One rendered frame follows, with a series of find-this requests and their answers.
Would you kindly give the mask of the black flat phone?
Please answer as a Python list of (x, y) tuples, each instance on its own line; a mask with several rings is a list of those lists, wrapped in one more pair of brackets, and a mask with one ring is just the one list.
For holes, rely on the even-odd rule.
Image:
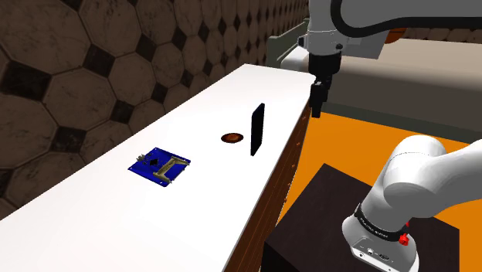
[(252, 114), (251, 121), (251, 137), (250, 137), (250, 155), (254, 156), (263, 140), (263, 122), (264, 122), (265, 104), (261, 103)]

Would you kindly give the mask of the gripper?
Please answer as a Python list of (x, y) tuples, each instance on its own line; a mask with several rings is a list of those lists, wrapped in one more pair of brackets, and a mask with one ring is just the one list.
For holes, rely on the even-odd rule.
[(316, 80), (311, 84), (310, 108), (311, 116), (319, 118), (321, 107), (328, 100), (332, 76), (340, 70), (341, 53), (318, 56), (310, 53), (308, 56), (308, 73), (314, 75)]

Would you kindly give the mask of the beige bed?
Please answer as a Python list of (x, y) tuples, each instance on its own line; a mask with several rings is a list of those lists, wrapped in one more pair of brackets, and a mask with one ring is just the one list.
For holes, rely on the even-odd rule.
[(471, 143), (482, 139), (482, 44), (382, 35), (343, 52), (322, 112)]

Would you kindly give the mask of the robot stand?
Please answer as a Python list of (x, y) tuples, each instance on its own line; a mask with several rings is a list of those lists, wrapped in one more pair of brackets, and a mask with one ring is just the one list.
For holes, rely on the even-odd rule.
[[(322, 165), (265, 240), (260, 272), (381, 272), (352, 255), (341, 230), (370, 188)], [(457, 228), (436, 218), (409, 225), (419, 272), (460, 272)]]

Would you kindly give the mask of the blue circuit board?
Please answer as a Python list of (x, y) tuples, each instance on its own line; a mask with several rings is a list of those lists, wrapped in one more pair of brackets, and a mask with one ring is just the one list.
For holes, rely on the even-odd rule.
[(145, 155), (137, 157), (136, 162), (128, 168), (129, 171), (167, 187), (190, 165), (191, 161), (179, 155), (153, 148)]

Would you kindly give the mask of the white-topped brown chest of drawers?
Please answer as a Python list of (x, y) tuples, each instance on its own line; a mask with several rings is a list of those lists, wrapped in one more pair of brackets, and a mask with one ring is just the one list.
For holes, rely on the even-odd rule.
[[(232, 71), (0, 220), (0, 272), (222, 272), (313, 81), (249, 64)], [(225, 143), (227, 133), (243, 140)], [(128, 170), (153, 148), (191, 161), (167, 187)]]

